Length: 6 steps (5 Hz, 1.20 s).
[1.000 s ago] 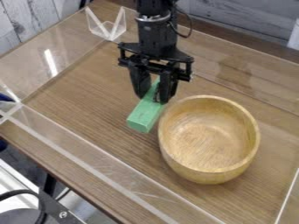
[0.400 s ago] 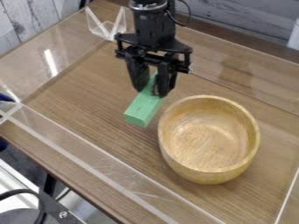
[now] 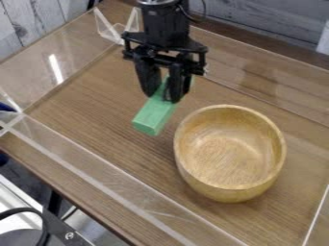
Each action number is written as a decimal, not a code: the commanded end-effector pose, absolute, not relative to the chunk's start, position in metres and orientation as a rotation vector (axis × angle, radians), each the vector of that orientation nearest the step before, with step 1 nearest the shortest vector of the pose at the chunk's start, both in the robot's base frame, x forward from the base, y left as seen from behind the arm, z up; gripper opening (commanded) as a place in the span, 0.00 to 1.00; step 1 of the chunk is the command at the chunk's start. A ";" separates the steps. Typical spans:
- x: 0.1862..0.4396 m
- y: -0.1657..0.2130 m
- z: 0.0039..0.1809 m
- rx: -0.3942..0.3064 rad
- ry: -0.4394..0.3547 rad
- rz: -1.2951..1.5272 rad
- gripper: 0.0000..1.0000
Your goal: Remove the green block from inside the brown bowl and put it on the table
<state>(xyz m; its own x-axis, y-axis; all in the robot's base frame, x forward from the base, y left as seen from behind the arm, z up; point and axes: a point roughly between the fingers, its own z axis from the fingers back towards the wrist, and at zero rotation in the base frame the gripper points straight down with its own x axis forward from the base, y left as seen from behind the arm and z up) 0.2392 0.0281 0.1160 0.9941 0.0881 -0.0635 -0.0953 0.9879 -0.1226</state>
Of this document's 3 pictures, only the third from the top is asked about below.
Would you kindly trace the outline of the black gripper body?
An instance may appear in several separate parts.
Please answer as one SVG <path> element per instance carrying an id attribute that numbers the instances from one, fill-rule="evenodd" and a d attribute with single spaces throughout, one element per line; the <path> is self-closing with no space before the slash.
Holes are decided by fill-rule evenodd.
<path id="1" fill-rule="evenodd" d="M 206 72 L 206 53 L 209 48 L 190 37 L 190 22 L 201 22 L 189 11 L 189 0 L 137 0 L 142 11 L 143 30 L 125 31 L 123 57 L 131 60 L 137 53 L 131 43 L 145 49 L 145 55 L 153 62 L 170 66 L 182 64 L 190 74 Z"/>

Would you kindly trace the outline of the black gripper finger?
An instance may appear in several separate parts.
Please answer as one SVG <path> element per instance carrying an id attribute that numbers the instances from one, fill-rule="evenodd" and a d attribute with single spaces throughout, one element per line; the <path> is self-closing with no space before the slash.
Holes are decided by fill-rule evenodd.
<path id="1" fill-rule="evenodd" d="M 142 91 L 147 97 L 151 97 L 162 84 L 161 69 L 153 62 L 141 60 L 135 62 L 135 70 Z"/>
<path id="2" fill-rule="evenodd" d="M 185 70 L 181 63 L 174 63 L 169 68 L 169 79 L 165 86 L 165 95 L 163 98 L 166 101 L 170 101 L 173 104 L 177 104 L 185 94 L 190 91 L 191 85 L 191 74 Z"/>

